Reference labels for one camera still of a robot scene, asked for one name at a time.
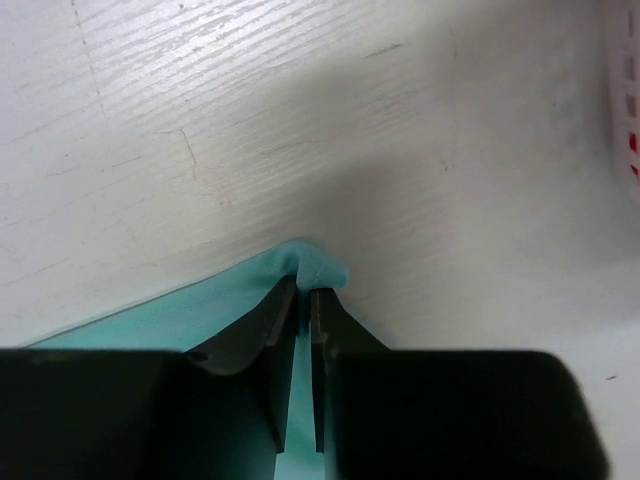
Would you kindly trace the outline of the teal t-shirt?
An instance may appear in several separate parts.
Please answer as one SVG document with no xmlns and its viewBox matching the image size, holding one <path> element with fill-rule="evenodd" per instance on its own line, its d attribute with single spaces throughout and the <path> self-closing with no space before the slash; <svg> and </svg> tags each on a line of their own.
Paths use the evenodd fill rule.
<svg viewBox="0 0 640 480">
<path fill-rule="evenodd" d="M 255 307 L 284 276 L 299 292 L 340 289 L 349 270 L 326 250 L 290 240 L 229 269 L 148 302 L 121 310 L 36 342 L 38 348 L 188 350 Z M 278 479 L 322 479 L 324 459 L 315 447 L 310 336 L 295 346 L 285 450 L 275 467 Z"/>
</svg>

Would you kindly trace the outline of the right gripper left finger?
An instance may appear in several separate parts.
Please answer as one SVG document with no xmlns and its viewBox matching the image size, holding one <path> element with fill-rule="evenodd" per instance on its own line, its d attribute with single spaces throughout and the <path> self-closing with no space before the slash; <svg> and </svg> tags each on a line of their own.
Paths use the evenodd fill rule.
<svg viewBox="0 0 640 480">
<path fill-rule="evenodd" d="M 270 479 L 285 446 L 297 287 L 186 351 L 5 349 L 5 479 Z"/>
</svg>

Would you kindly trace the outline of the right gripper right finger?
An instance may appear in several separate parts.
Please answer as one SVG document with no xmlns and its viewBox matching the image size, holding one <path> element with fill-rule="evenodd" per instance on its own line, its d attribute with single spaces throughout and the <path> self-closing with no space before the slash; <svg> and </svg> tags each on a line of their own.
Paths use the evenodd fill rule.
<svg viewBox="0 0 640 480">
<path fill-rule="evenodd" d="M 309 297 L 316 449 L 329 479 L 605 479 L 581 390 L 533 350 L 401 350 L 335 291 Z"/>
</svg>

